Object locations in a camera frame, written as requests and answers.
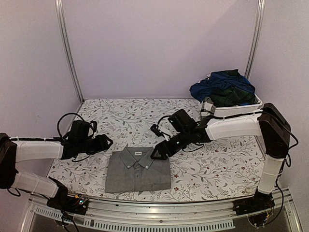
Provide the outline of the grey button shirt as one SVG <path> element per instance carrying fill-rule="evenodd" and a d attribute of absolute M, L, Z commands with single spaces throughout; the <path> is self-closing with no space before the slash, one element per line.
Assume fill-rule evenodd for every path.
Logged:
<path fill-rule="evenodd" d="M 168 160 L 153 160 L 153 147 L 128 147 L 109 158 L 106 193 L 160 191 L 171 188 Z"/>

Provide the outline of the blue garment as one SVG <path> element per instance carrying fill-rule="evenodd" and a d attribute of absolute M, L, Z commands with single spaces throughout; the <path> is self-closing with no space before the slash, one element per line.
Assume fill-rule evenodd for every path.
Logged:
<path fill-rule="evenodd" d="M 237 87 L 255 94 L 255 87 L 239 73 L 238 69 L 212 72 L 209 78 L 193 84 L 189 91 L 193 98 L 202 102 L 205 97 L 209 97 L 214 92 L 230 87 Z"/>

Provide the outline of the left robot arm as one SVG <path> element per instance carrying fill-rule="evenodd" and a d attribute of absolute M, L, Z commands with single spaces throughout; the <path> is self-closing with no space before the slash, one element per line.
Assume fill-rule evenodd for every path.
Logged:
<path fill-rule="evenodd" d="M 46 138 L 10 138 L 0 134 L 0 188 L 16 188 L 52 198 L 62 210 L 72 205 L 67 188 L 47 177 L 20 172 L 16 164 L 28 160 L 70 160 L 79 154 L 89 156 L 108 150 L 113 141 L 105 134 L 83 140 L 67 141 Z"/>

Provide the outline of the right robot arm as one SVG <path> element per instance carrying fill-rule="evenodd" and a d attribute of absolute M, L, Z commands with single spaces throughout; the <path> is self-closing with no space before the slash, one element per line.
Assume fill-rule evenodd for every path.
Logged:
<path fill-rule="evenodd" d="M 268 203 L 268 196 L 275 186 L 289 150 L 299 144 L 290 144 L 296 137 L 289 123 L 272 103 L 266 103 L 260 110 L 231 116 L 207 116 L 200 121 L 191 118 L 184 109 L 167 116 L 169 123 L 178 132 L 158 143 L 151 154 L 152 159 L 167 160 L 186 146 L 195 143 L 209 143 L 218 139 L 238 136 L 261 136 L 265 145 L 265 164 L 257 193 L 250 199 L 254 211 L 261 210 Z"/>

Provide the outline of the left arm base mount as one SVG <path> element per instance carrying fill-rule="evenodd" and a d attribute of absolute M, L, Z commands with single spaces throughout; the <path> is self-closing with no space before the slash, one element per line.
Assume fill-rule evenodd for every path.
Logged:
<path fill-rule="evenodd" d="M 58 190 L 55 197 L 47 200 L 47 206 L 64 212 L 85 215 L 89 205 L 88 198 L 81 194 L 69 196 L 66 186 L 54 178 L 50 177 L 50 179 L 56 183 Z"/>

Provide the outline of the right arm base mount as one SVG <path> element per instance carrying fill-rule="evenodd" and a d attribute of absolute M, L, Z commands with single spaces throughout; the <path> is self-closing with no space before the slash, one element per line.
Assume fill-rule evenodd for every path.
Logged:
<path fill-rule="evenodd" d="M 263 194 L 258 191 L 253 197 L 233 201 L 232 210 L 236 215 L 250 214 L 258 211 L 270 209 L 275 206 L 272 194 Z"/>

